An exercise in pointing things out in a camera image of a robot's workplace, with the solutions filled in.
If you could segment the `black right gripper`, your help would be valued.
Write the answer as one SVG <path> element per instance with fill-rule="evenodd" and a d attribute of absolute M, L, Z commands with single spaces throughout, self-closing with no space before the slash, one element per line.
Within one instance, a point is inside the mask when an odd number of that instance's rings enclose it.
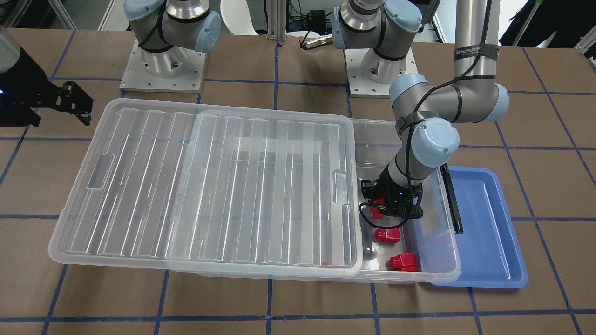
<path fill-rule="evenodd" d="M 76 82 L 51 83 L 42 68 L 21 49 L 15 65 L 0 75 L 2 127 L 38 127 L 34 108 L 50 108 L 73 114 L 84 125 L 91 124 L 94 100 Z"/>

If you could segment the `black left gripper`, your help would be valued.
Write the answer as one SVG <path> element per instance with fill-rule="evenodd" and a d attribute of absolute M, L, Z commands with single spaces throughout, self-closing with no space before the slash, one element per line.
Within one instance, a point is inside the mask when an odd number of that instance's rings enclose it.
<path fill-rule="evenodd" d="M 396 218 L 419 219 L 424 215 L 421 208 L 421 196 L 423 195 L 423 185 L 415 185 L 413 189 L 404 188 L 400 185 L 387 186 L 382 180 L 376 180 L 384 189 L 385 196 L 375 200 L 375 204 L 382 204 L 385 208 L 380 208 L 384 216 L 393 216 Z"/>

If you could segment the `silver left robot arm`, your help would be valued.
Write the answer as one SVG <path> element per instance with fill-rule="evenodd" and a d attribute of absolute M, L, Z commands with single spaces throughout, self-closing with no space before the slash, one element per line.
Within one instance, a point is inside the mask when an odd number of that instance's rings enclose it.
<path fill-rule="evenodd" d="M 423 216 L 423 181 L 447 163 L 460 144 L 455 123 L 501 118 L 508 91 L 496 83 L 498 0 L 459 0 L 453 78 L 430 85 L 421 74 L 399 74 L 423 15 L 408 0 L 345 0 L 332 11 L 338 49 L 367 49 L 368 78 L 389 85 L 390 107 L 402 146 L 374 181 L 362 182 L 364 206 L 376 219 Z"/>

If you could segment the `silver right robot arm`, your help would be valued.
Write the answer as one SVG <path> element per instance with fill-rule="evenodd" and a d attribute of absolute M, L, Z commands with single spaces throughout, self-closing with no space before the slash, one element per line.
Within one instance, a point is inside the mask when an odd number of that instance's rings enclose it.
<path fill-rule="evenodd" d="M 150 55 L 175 47 L 200 53 L 211 52 L 221 34 L 221 16 L 208 0 L 126 0 L 126 18 L 138 46 Z M 35 108 L 70 113 L 90 125 L 93 98 L 76 82 L 58 86 L 27 51 L 1 29 L 1 108 L 3 127 L 38 127 Z"/>

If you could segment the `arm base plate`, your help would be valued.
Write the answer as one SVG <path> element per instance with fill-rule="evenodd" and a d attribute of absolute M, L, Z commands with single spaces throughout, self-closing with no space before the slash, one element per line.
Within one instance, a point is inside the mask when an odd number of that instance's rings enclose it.
<path fill-rule="evenodd" d="M 183 47 L 149 53 L 134 41 L 120 88 L 138 93 L 200 93 L 208 58 Z"/>
<path fill-rule="evenodd" d="M 398 61 L 381 59 L 372 49 L 347 49 L 344 56 L 350 96 L 355 98 L 389 98 L 398 77 L 418 72 L 411 48 Z"/>

